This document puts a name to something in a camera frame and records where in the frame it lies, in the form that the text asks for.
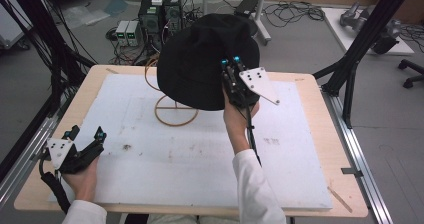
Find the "gray floor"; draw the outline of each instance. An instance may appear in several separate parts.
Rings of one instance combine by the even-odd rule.
[[[90,11],[105,9],[113,0],[65,0],[63,5],[87,5]],[[210,5],[215,10],[224,3]],[[136,18],[138,6],[124,5],[125,11],[94,26],[73,29],[73,33],[99,62],[113,58],[113,48],[104,34],[119,20]],[[339,60],[344,52],[325,22],[304,18],[284,28],[263,23],[272,41],[261,49],[261,65],[267,71],[314,73]],[[416,54],[409,60],[424,65],[424,54],[408,43]],[[366,55],[361,61],[355,84],[352,124],[380,192],[394,223],[424,223],[424,82],[402,87],[406,78],[417,75],[401,71],[402,56]],[[35,50],[12,49],[0,56],[0,158],[40,109],[50,94],[49,76]],[[328,77],[318,80],[324,84]],[[0,211],[0,223],[60,223],[62,213],[23,212],[13,207],[16,190]],[[111,213],[108,223],[118,223]],[[364,219],[297,218],[296,223],[374,223]]]

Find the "white board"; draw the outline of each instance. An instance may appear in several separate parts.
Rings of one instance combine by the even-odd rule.
[[[338,8],[322,8],[325,12],[325,20],[331,26],[331,29],[334,35],[337,37],[337,40],[343,47],[345,51],[349,49],[352,45],[353,40],[355,40],[357,36],[357,32],[355,32],[352,27],[346,26],[342,27],[340,25],[340,16],[345,13],[348,9],[338,9]],[[396,38],[399,41],[394,47],[392,47],[387,53],[384,55],[412,55],[414,51],[406,44],[400,37]],[[367,54],[376,54],[372,50],[368,50]]]
[[[155,85],[155,78],[149,80]],[[261,99],[253,119],[269,182],[283,208],[332,208],[296,85],[273,84],[281,104]],[[112,74],[105,79],[75,139],[82,150],[98,126],[107,133],[95,201],[237,207],[234,153],[222,111],[200,111],[192,123],[169,127],[154,115],[162,96],[143,76]]]

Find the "cable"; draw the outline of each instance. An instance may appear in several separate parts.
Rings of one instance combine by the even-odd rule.
[[[285,27],[289,23],[299,21],[303,16],[314,21],[324,21],[325,13],[318,7],[307,2],[282,2],[266,7],[263,12],[274,27]],[[270,16],[275,16],[282,24],[271,21]]]
[[[424,26],[403,25],[400,37],[404,41],[413,41],[418,44],[420,51],[424,53]]]

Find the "black metal pole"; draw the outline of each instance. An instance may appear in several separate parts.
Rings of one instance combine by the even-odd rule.
[[[404,0],[380,0],[346,54],[335,64],[313,74],[318,79],[333,72],[330,80],[322,86],[324,92],[333,96],[338,96],[340,88],[347,82],[343,120],[349,128],[352,128],[350,117],[356,69],[403,2]]]

